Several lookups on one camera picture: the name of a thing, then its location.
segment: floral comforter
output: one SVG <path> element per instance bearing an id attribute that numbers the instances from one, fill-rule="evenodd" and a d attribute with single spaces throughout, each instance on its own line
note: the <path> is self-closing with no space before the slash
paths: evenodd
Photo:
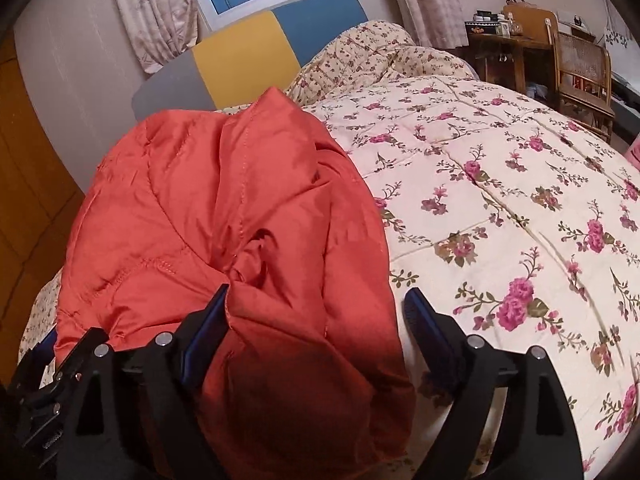
<path id="1" fill-rule="evenodd" d="M 585 478 L 594 478 L 636 418 L 638 172 L 567 118 L 476 81 L 464 62 L 416 47 L 396 25 L 348 30 L 287 93 L 350 154 L 386 227 L 400 337 L 421 395 L 407 455 L 368 478 L 411 478 L 450 403 L 402 320 L 412 286 L 496 348 L 547 350 Z M 38 297 L 21 352 L 52 323 L 58 286 Z M 474 473 L 486 465 L 503 403 L 496 395 Z"/>

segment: black mount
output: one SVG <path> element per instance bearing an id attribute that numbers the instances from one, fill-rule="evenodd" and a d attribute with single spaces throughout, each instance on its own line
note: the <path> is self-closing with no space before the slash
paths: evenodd
<path id="1" fill-rule="evenodd" d="M 114 352 L 103 330 L 90 329 L 53 383 L 38 389 L 53 358 L 56 335 L 49 333 L 20 362 L 7 392 L 0 388 L 3 464 L 8 460 L 20 480 L 228 480 L 193 406 L 228 330 L 227 289 L 223 285 L 175 333 L 160 333 L 144 348 Z M 517 354 L 466 336 L 417 288 L 407 293 L 404 310 L 431 377 L 454 399 L 414 480 L 465 479 L 500 387 L 508 387 L 505 411 L 487 471 L 478 478 L 582 478 L 571 411 L 542 348 Z"/>

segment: wooden chair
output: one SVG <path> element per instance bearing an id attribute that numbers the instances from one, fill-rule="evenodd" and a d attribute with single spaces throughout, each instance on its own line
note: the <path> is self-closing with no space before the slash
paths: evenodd
<path id="1" fill-rule="evenodd" d="M 505 16 L 513 14 L 514 21 L 522 25 L 522 31 L 527 38 L 540 43 L 551 43 L 546 30 L 545 20 L 551 22 L 552 38 L 558 33 L 558 19 L 550 10 L 523 7 L 518 5 L 505 5 L 502 8 Z"/>
<path id="2" fill-rule="evenodd" d="M 556 81 L 560 110 L 562 104 L 581 108 L 593 116 L 591 124 L 576 122 L 607 143 L 611 140 L 611 60 L 607 49 L 560 32 L 556 35 Z"/>

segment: box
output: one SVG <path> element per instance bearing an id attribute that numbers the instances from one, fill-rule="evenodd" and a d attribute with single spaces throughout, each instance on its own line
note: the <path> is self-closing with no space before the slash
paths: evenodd
<path id="1" fill-rule="evenodd" d="M 465 22 L 467 34 L 502 34 L 500 22 Z"/>

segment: wooden door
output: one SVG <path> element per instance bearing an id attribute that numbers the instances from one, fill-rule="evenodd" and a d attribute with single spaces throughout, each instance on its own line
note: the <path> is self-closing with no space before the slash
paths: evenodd
<path id="1" fill-rule="evenodd" d="M 84 195 L 49 143 L 27 94 L 12 33 L 0 43 L 0 381 L 39 290 L 63 264 Z"/>

